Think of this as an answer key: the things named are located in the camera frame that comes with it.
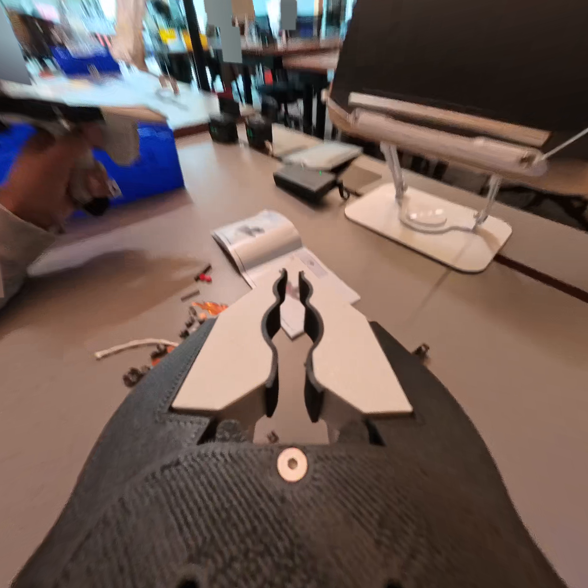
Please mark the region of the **orange transparent flame piece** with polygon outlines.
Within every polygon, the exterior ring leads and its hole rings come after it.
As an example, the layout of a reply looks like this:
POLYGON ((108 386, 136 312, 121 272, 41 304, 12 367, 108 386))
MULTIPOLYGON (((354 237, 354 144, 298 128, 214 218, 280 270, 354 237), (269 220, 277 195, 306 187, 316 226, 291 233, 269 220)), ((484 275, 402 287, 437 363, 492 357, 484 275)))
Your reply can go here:
POLYGON ((197 320, 205 320, 213 318, 224 312, 229 306, 222 303, 212 301, 194 301, 189 305, 189 311, 197 320))

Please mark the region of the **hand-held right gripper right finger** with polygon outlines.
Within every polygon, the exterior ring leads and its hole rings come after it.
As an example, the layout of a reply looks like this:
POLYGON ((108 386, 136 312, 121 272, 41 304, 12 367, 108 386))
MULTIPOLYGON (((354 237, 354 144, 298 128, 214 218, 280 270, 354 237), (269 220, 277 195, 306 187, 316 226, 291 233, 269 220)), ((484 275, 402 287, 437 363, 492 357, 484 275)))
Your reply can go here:
POLYGON ((334 443, 352 422, 413 415, 413 407, 365 315, 313 275, 299 272, 305 334, 304 399, 311 422, 334 443))

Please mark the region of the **grey flat device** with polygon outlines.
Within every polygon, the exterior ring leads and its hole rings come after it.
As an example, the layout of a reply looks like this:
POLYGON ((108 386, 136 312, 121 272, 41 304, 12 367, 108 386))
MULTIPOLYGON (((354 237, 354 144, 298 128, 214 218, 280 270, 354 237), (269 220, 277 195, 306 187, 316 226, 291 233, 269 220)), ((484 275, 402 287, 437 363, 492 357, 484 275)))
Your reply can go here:
POLYGON ((348 164, 362 154, 361 146, 341 142, 323 142, 303 151, 286 155, 282 159, 282 163, 330 172, 348 164))

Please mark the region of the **lego instruction booklet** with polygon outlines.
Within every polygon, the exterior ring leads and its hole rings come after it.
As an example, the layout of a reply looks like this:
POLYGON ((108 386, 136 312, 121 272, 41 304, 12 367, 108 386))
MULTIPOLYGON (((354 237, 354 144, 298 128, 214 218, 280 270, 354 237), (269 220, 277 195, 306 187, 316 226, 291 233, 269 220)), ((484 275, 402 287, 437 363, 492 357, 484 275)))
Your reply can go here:
POLYGON ((251 288, 255 288, 266 273, 287 269, 281 327, 291 340, 304 332, 305 309, 299 301, 298 271, 315 275, 349 304, 360 300, 355 290, 303 245, 295 225, 279 212, 262 210, 253 217, 214 229, 212 238, 235 263, 251 288))

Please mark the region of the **black power adapter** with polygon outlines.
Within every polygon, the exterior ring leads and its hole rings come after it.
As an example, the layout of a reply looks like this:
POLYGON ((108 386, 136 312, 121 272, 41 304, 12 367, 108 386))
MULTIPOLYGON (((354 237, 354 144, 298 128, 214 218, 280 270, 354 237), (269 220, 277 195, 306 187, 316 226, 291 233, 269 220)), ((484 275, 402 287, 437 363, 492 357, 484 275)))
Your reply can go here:
POLYGON ((301 165, 285 165, 273 173, 275 185, 303 201, 319 203, 339 184, 337 176, 301 165))

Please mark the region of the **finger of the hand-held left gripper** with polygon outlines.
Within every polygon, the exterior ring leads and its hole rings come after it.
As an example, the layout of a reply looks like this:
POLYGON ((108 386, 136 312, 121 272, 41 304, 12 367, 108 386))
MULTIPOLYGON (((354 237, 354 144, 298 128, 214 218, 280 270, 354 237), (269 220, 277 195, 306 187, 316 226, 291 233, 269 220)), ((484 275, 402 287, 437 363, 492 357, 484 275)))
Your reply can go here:
POLYGON ((140 123, 167 126, 167 117, 150 108, 98 108, 102 116, 103 150, 119 166, 131 166, 139 158, 140 123))

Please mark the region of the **black monitor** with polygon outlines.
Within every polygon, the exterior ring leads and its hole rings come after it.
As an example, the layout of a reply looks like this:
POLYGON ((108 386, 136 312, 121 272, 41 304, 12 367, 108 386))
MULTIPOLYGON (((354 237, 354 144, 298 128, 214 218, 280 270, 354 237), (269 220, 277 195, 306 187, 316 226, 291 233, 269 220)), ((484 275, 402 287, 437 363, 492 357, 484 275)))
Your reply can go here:
POLYGON ((555 133, 587 127, 587 1, 357 1, 332 87, 555 133))

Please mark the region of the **white laptop stand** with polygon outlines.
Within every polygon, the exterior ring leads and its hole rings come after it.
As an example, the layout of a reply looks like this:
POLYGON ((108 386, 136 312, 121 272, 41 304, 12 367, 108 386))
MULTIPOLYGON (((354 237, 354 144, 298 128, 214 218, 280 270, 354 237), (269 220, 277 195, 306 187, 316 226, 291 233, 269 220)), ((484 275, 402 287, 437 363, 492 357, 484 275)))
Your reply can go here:
POLYGON ((391 183, 345 209, 359 226, 462 273, 481 273, 509 240, 511 226, 490 214, 503 177, 535 178, 547 171, 540 147, 548 133, 513 123, 396 99, 350 92, 352 130, 380 141, 391 183), (437 156, 489 172, 480 210, 409 187, 398 149, 437 156))

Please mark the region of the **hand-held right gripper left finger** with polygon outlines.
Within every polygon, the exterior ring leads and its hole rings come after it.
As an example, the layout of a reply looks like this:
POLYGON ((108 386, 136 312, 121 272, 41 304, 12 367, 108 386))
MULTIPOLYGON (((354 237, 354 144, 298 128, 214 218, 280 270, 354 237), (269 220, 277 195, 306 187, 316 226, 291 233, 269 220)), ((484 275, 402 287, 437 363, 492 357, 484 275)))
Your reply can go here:
POLYGON ((171 404, 180 415, 237 421, 247 439, 271 417, 279 394, 278 351, 286 269, 271 270, 213 322, 171 404))

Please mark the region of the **white background table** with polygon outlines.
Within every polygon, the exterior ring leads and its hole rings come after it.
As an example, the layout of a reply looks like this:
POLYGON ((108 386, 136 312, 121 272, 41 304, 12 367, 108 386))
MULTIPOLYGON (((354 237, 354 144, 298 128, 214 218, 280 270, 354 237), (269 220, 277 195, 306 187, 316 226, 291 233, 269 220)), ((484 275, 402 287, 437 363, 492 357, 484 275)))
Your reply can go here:
POLYGON ((1 91, 17 98, 47 99, 74 106, 147 107, 166 117, 175 132, 206 125, 219 113, 217 96, 178 83, 175 95, 158 78, 138 70, 119 77, 32 77, 32 84, 1 82, 1 91))

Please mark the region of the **blue plastic bin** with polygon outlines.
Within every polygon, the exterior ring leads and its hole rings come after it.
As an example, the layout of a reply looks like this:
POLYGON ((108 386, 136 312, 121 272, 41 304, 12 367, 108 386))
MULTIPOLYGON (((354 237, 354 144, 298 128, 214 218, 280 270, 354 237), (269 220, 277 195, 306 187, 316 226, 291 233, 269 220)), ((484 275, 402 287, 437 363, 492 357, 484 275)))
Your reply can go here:
MULTIPOLYGON (((11 128, 8 136, 1 141, 1 160, 5 154, 11 155, 11 167, 36 131, 26 135, 17 125, 11 128)), ((159 125, 147 125, 139 128, 139 158, 131 166, 116 165, 105 154, 98 161, 103 169, 92 169, 85 172, 84 179, 91 195, 103 196, 107 194, 108 180, 114 180, 121 188, 123 202, 135 201, 138 198, 162 194, 183 188, 185 183, 180 170, 179 157, 175 139, 170 129, 159 125)), ((105 152, 102 147, 92 148, 94 151, 105 152)), ((6 170, 1 186, 5 183, 11 171, 6 170)))

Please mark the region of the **black battery charger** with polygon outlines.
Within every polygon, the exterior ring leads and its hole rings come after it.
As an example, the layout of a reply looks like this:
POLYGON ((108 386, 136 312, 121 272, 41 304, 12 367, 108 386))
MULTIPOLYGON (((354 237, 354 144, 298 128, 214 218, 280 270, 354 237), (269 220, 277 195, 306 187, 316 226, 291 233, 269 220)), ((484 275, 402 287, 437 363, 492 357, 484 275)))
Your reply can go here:
POLYGON ((220 144, 239 143, 238 119, 232 115, 218 113, 211 114, 208 128, 213 142, 220 144))
POLYGON ((250 148, 262 152, 273 149, 273 126, 271 120, 262 115, 247 117, 245 130, 250 148))

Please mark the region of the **person's left hand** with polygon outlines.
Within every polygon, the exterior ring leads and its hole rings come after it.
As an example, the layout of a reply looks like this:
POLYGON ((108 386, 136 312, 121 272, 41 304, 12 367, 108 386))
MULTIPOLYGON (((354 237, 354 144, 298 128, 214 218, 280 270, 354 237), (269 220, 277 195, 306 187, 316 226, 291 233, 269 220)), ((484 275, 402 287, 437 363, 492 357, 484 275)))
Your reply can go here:
POLYGON ((45 231, 62 226, 75 209, 70 181, 77 162, 103 144, 102 129, 97 123, 82 125, 61 136, 37 130, 1 186, 1 206, 45 231))

